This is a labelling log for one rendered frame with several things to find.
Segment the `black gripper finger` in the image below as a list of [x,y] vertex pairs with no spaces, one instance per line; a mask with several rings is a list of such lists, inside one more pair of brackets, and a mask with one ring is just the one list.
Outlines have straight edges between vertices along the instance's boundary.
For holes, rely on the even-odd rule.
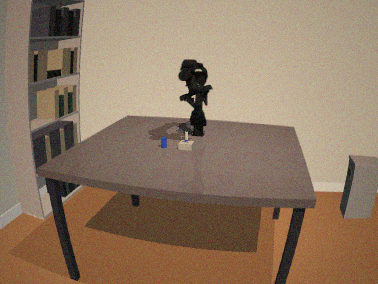
[[206,107],[208,106],[208,92],[209,91],[200,94]]
[[197,110],[197,106],[194,102],[194,98],[190,98],[190,99],[187,99],[185,100],[188,104],[191,104],[196,110]]

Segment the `beige square block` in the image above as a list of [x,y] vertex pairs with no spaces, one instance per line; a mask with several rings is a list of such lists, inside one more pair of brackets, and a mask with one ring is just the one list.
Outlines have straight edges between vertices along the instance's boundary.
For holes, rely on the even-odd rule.
[[188,141],[188,143],[185,143],[185,140],[181,140],[178,143],[178,150],[192,151],[193,148],[194,148],[194,141]]

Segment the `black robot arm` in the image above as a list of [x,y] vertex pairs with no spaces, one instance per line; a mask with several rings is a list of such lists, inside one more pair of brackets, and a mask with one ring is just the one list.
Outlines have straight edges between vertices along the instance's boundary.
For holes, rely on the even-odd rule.
[[[201,71],[195,72],[195,70],[197,69]],[[178,73],[178,78],[181,81],[188,82],[190,80],[197,79],[197,81],[199,81],[198,85],[200,89],[204,87],[206,79],[208,78],[208,74],[203,64],[197,63],[197,60],[195,59],[184,59],[182,61],[180,70],[182,71]],[[202,109],[203,99],[200,95],[201,93],[196,94],[195,104],[197,106],[197,110],[194,108],[194,110],[191,112],[190,123],[191,125],[194,125],[194,133],[192,134],[192,136],[203,137],[203,126],[207,126],[207,121],[205,118],[205,113]]]

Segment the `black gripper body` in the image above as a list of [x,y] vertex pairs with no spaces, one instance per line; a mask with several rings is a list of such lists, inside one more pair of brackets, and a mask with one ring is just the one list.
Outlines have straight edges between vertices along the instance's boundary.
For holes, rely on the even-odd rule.
[[200,89],[198,83],[199,83],[199,81],[197,81],[197,79],[193,79],[193,80],[186,82],[185,86],[188,87],[189,91],[188,91],[187,94],[180,96],[180,98],[179,98],[180,102],[187,100],[187,99],[190,99],[190,98],[192,98],[191,96],[194,96],[198,93],[201,93],[201,92],[204,93],[204,92],[207,92],[208,90],[212,90],[211,85],[205,85],[204,87],[202,87]]

